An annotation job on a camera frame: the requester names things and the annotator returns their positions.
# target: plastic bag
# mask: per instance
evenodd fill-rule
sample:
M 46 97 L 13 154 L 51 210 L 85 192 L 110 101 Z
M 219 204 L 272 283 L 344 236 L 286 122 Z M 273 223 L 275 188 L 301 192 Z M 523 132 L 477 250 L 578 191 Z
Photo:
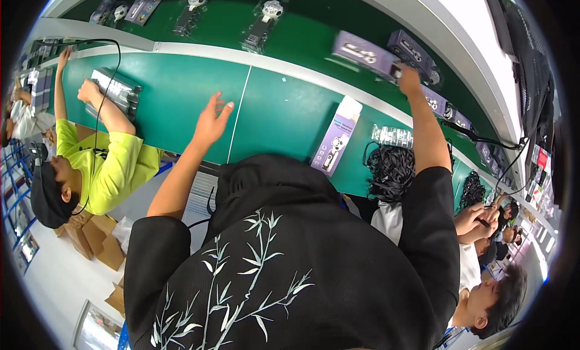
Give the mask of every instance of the plastic bag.
M 115 228 L 112 230 L 113 237 L 117 238 L 121 244 L 121 249 L 123 253 L 127 254 L 129 249 L 129 236 L 131 235 L 131 228 L 133 228 L 133 220 L 127 218 L 126 216 L 121 219 Z

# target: white shirt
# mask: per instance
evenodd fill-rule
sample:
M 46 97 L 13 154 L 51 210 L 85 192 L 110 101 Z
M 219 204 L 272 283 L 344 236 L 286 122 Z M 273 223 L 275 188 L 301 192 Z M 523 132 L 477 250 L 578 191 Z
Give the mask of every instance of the white shirt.
M 379 201 L 379 209 L 372 215 L 371 225 L 387 236 L 395 245 L 398 245 L 402 232 L 402 205 L 383 203 Z M 482 282 L 482 276 L 477 260 L 475 245 L 459 244 L 459 291 L 472 288 Z
M 46 112 L 37 112 L 33 117 L 30 105 L 25 106 L 22 100 L 14 102 L 10 118 L 14 122 L 12 138 L 18 140 L 42 134 L 56 123 L 54 116 Z

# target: bundle of black cables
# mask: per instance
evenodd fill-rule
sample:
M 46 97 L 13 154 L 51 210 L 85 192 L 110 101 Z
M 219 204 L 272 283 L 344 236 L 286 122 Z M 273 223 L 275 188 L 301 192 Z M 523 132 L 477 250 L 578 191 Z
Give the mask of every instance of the bundle of black cables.
M 371 152 L 366 163 L 366 149 L 363 158 L 372 173 L 368 194 L 386 203 L 400 203 L 415 179 L 415 153 L 403 147 L 376 144 L 379 147 Z
M 463 184 L 463 194 L 461 194 L 458 210 L 482 203 L 484 197 L 485 187 L 479 181 L 477 172 L 472 171 Z

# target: ear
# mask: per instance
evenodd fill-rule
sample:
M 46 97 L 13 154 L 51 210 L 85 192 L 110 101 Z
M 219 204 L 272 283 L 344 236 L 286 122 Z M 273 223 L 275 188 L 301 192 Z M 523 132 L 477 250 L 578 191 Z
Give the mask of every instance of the ear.
M 73 191 L 71 190 L 70 186 L 66 188 L 66 190 L 60 195 L 63 198 L 65 203 L 71 201 L 71 196 L 73 195 Z
M 475 327 L 477 329 L 483 329 L 487 326 L 487 316 L 478 316 L 475 318 Z

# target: yellow-green shirt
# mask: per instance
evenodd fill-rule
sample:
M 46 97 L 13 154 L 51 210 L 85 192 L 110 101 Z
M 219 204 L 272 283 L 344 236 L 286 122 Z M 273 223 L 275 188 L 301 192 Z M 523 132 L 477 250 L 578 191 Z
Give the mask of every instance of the yellow-green shirt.
M 111 211 L 159 171 L 163 151 L 143 144 L 123 132 L 97 133 L 78 142 L 76 127 L 65 119 L 56 121 L 56 154 L 82 173 L 79 205 L 94 215 Z

